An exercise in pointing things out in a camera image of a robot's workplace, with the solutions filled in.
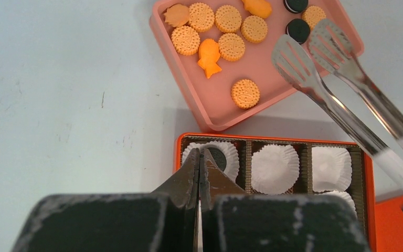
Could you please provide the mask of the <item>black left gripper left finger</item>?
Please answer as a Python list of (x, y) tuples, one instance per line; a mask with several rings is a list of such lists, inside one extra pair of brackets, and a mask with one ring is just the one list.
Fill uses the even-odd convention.
[(190, 151), (185, 162), (153, 191), (160, 211), (153, 245), (157, 251), (196, 251), (198, 245), (200, 150)]

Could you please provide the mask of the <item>metal serving tongs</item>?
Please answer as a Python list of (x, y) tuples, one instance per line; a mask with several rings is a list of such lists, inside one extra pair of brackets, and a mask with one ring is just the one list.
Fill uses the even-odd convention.
[(385, 143), (352, 106), (365, 107), (403, 150), (403, 114), (362, 68), (350, 37), (323, 19), (301, 45), (287, 34), (271, 60), (294, 89), (318, 105), (403, 190), (403, 158)]

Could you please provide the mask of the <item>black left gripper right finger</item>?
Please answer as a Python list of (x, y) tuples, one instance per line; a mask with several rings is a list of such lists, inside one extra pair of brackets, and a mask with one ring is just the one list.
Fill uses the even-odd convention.
[(223, 199), (230, 195), (247, 195), (215, 162), (211, 152), (204, 149), (200, 156), (200, 206), (203, 251), (226, 251)]

